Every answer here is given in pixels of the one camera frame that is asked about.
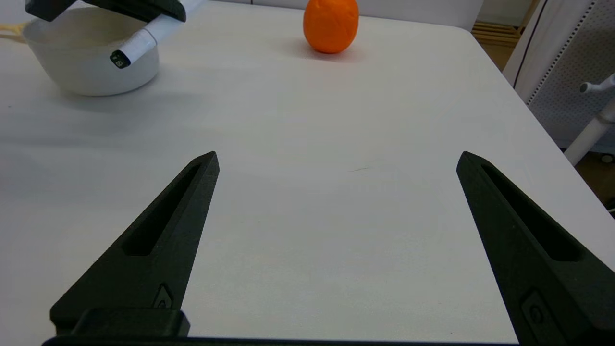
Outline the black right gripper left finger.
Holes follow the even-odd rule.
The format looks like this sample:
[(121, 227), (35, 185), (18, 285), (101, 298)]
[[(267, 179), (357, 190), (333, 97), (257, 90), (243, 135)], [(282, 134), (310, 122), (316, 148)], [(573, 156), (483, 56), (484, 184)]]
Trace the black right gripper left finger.
[(182, 303), (219, 172), (211, 151), (178, 173), (53, 304), (57, 336), (187, 336)]

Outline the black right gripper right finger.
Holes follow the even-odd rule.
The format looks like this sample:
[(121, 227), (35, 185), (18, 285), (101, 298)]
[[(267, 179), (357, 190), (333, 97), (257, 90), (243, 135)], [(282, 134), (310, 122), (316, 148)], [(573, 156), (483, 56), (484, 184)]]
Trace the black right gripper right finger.
[(486, 159), (456, 172), (519, 343), (612, 346), (614, 271)]

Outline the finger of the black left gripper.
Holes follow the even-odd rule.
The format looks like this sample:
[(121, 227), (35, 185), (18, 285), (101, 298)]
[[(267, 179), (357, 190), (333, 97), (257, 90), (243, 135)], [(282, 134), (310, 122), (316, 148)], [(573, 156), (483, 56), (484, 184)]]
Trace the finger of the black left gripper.
[(47, 22), (52, 22), (67, 11), (75, 0), (26, 0), (25, 11)]
[(178, 0), (86, 0), (89, 5), (149, 23), (160, 15), (186, 22), (186, 9)]

